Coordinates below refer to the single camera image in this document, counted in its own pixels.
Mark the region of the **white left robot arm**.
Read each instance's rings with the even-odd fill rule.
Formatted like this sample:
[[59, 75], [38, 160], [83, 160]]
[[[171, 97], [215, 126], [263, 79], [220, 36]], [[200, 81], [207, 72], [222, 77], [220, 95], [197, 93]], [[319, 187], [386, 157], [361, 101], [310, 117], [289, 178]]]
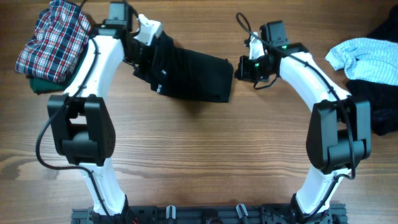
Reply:
[[89, 31], [89, 42], [77, 75], [62, 95], [52, 95], [47, 104], [57, 153], [66, 158], [66, 170], [79, 170], [86, 180], [99, 217], [120, 217], [127, 198], [113, 169], [111, 156], [116, 133], [105, 99], [114, 73], [123, 61], [145, 56], [163, 31], [159, 21], [137, 17], [139, 28], [119, 16], [97, 24]]

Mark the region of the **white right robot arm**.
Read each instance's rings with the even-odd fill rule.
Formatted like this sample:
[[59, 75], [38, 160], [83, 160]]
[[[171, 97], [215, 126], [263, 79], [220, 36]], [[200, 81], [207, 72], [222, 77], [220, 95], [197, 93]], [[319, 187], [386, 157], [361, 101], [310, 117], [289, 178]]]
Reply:
[[287, 82], [311, 112], [306, 150], [311, 163], [291, 207], [303, 222], [330, 209], [343, 179], [353, 180], [359, 163], [371, 153], [370, 104], [335, 84], [301, 43], [288, 44], [283, 34], [270, 40], [250, 32], [248, 55], [239, 59], [236, 78], [258, 84], [275, 75]]

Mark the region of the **black t-shirt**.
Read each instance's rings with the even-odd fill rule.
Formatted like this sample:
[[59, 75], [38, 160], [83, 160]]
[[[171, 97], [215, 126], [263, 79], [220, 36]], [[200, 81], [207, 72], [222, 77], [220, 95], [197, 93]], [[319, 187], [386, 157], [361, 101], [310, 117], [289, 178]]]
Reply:
[[183, 100], [229, 101], [234, 69], [228, 59], [177, 47], [165, 32], [152, 48], [149, 61], [133, 72], [152, 91]]

